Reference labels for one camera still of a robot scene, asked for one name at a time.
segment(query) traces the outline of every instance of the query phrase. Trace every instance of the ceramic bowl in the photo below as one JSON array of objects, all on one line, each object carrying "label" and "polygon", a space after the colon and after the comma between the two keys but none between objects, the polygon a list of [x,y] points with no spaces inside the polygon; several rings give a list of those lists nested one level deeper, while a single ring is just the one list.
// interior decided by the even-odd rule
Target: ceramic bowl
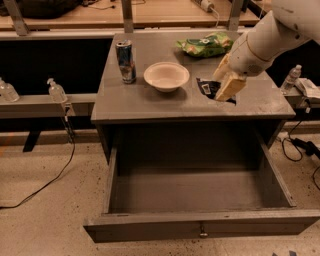
[{"label": "ceramic bowl", "polygon": [[186,84],[189,77],[189,71],[174,62],[158,62],[144,72],[146,82],[161,92],[175,91]]}]

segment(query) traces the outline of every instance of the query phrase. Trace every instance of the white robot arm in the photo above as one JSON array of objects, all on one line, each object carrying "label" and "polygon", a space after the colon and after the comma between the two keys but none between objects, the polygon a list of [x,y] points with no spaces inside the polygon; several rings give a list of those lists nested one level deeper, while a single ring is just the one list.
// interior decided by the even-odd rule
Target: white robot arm
[{"label": "white robot arm", "polygon": [[248,76],[257,76],[276,57],[313,39],[320,44],[320,0],[273,0],[272,11],[233,44],[213,74],[221,82],[216,100],[240,91]]}]

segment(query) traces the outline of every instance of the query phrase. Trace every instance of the blue can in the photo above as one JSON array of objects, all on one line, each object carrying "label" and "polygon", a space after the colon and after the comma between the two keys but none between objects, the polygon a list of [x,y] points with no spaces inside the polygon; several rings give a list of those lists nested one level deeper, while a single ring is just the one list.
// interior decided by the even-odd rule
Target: blue can
[{"label": "blue can", "polygon": [[136,80],[136,66],[132,56],[132,42],[123,40],[117,43],[116,52],[123,82],[133,83]]}]

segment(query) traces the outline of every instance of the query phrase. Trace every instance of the clear bottle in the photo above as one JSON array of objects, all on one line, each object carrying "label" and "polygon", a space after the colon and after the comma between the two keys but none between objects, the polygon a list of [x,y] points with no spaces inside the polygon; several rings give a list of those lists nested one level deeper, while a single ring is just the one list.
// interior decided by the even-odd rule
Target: clear bottle
[{"label": "clear bottle", "polygon": [[50,84],[49,94],[54,102],[63,103],[68,100],[63,87],[57,84],[53,78],[49,78],[47,84]]},{"label": "clear bottle", "polygon": [[15,102],[18,99],[20,99],[20,96],[16,92],[14,87],[11,84],[3,81],[1,77],[0,77],[0,95],[5,99],[5,101],[8,101],[8,102]]},{"label": "clear bottle", "polygon": [[295,85],[297,79],[301,75],[301,65],[296,65],[294,68],[292,68],[287,75],[286,79],[283,81],[280,90],[284,95],[287,95],[292,87]]}]

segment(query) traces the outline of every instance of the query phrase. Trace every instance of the floor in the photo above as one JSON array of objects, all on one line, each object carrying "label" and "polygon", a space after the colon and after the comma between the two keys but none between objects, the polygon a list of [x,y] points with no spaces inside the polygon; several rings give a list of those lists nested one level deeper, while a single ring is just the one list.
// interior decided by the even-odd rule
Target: floor
[{"label": "floor", "polygon": [[[320,144],[320,126],[302,124],[293,136]],[[0,205],[15,205],[60,173],[72,154],[65,131],[42,132],[32,152],[22,149],[28,133],[0,133]],[[320,221],[295,236],[207,238],[95,244],[83,229],[102,211],[108,166],[95,130],[76,131],[75,152],[60,178],[14,209],[0,210],[0,255],[320,255]],[[298,157],[287,145],[288,155]],[[315,156],[285,158],[281,143],[271,148],[298,208],[320,209],[311,176]],[[316,177],[320,184],[320,173]]]}]

